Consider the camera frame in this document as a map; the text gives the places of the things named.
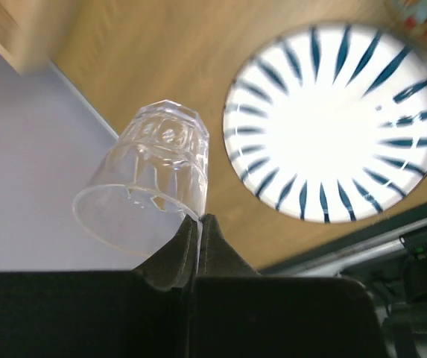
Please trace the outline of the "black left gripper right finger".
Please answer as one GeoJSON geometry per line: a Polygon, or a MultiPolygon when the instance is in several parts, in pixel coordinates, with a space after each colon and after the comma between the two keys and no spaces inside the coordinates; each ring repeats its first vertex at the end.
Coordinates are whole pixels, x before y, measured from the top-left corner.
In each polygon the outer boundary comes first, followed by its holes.
{"type": "Polygon", "coordinates": [[[257,274],[202,219],[192,292],[191,357],[387,357],[373,303],[357,281],[257,274]]]}

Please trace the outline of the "clear drinking glass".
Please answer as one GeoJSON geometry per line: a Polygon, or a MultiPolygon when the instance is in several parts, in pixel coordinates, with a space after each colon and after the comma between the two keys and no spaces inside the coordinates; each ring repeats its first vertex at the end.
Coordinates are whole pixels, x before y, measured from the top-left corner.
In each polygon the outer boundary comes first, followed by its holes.
{"type": "Polygon", "coordinates": [[[163,100],[138,110],[73,200],[97,240],[149,257],[186,216],[205,213],[209,132],[197,111],[163,100]]]}

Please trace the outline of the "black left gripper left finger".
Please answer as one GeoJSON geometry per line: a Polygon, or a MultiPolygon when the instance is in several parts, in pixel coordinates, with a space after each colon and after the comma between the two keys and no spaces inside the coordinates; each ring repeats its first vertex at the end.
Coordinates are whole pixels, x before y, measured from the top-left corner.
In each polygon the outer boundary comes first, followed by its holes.
{"type": "Polygon", "coordinates": [[[130,271],[0,272],[0,357],[187,357],[197,223],[130,271]]]}

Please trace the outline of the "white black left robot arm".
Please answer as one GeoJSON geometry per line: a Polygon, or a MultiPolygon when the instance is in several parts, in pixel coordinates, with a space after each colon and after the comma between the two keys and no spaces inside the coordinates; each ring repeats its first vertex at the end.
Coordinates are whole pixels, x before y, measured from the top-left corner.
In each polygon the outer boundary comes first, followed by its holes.
{"type": "Polygon", "coordinates": [[[217,219],[130,271],[0,272],[0,357],[419,357],[427,258],[379,321],[358,281],[262,276],[217,219]]]}

